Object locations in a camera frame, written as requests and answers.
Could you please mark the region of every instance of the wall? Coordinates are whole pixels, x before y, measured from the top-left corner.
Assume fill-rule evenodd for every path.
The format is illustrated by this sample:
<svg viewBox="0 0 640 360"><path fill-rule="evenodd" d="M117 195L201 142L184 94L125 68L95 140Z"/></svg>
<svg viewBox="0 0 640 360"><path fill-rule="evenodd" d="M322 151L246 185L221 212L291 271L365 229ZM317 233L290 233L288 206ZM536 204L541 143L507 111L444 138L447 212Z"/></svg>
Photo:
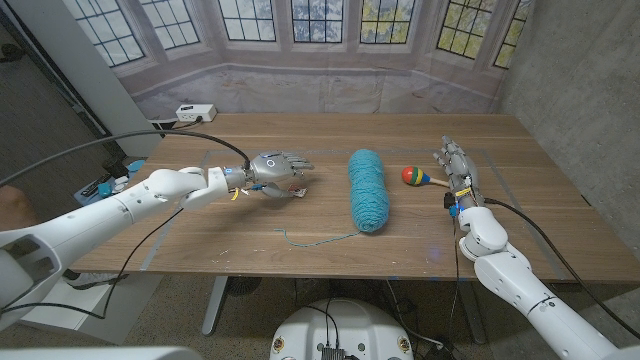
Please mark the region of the wall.
<svg viewBox="0 0 640 360"><path fill-rule="evenodd" d="M485 0L493 12L475 60L437 48L448 0L415 0L406 44L361 43L362 0L344 1L336 44L296 43L290 0L271 1L275 42L229 40L218 0L184 3L199 41L164 50L143 5L119 1L145 56L112 70L148 119L173 118L183 103L224 113L491 112L505 74L494 60L520 0Z"/></svg>
<svg viewBox="0 0 640 360"><path fill-rule="evenodd" d="M536 0L512 64L497 112L518 117L640 259L640 2Z"/></svg>

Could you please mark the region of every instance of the table leg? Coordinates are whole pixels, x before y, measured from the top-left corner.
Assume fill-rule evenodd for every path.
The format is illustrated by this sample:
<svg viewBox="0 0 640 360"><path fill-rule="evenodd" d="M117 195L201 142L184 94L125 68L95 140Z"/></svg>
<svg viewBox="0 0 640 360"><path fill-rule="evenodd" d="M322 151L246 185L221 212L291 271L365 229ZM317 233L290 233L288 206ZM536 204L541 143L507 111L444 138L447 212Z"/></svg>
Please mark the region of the table leg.
<svg viewBox="0 0 640 360"><path fill-rule="evenodd" d="M204 323L202 324L202 334L205 336L213 335L220 317L220 310L224 301L224 290L227 286L228 276L216 276L213 282L213 290L209 298L209 306L207 313L204 315Z"/></svg>
<svg viewBox="0 0 640 360"><path fill-rule="evenodd" d="M484 331L484 325L482 325L478 301L476 300L476 293L473 290L473 286L470 281L461 281L458 289L473 342L478 345L485 344L487 342L487 335Z"/></svg>

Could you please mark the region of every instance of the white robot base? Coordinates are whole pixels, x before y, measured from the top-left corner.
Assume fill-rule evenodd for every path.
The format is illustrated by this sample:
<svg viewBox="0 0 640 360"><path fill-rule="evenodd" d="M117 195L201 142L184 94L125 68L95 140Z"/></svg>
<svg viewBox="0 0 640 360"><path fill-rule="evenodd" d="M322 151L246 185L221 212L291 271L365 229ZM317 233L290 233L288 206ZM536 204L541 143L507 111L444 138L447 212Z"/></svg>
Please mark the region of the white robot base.
<svg viewBox="0 0 640 360"><path fill-rule="evenodd" d="M311 306L325 311L327 301ZM331 299L328 313L336 322L339 344L333 322L322 311L304 307L285 320L273 336L269 359L413 359L407 333L377 307L354 299Z"/></svg>

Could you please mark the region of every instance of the colorful maraca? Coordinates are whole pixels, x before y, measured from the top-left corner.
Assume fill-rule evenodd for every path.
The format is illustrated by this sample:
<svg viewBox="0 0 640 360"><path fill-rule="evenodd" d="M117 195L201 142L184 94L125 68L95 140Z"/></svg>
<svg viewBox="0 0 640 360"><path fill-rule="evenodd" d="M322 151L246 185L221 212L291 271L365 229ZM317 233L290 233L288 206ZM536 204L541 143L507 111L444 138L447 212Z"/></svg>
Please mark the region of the colorful maraca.
<svg viewBox="0 0 640 360"><path fill-rule="evenodd" d="M432 179L416 166L407 166L404 168L404 170L402 170L402 180L407 184L414 186L432 183L449 187L449 183L446 181Z"/></svg>

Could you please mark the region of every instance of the blue yarn strand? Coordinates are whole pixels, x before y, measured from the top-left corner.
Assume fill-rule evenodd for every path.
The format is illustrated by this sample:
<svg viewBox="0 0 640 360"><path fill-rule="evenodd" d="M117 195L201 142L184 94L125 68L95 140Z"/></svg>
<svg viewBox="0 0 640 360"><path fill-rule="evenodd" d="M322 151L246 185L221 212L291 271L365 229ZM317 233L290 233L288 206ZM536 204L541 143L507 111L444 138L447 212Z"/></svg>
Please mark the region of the blue yarn strand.
<svg viewBox="0 0 640 360"><path fill-rule="evenodd" d="M343 235L343 236L338 236L338 237L334 237L333 239L329 239L329 240L322 240L322 241L318 241L315 243L311 243L311 244L298 244L298 243L294 243L291 240L289 240L289 238L287 237L287 230L285 229L273 229L273 231L282 231L284 233L284 238L287 239L287 242L293 246L299 246L299 247L309 247L309 246L316 246L316 245L320 245L320 244L324 244L324 243L328 243L328 242L332 242L332 241L336 241L336 240L342 240L342 239L346 239L348 237L351 236L356 236L358 234L360 234L360 231L353 233L353 234L348 234L348 235Z"/></svg>

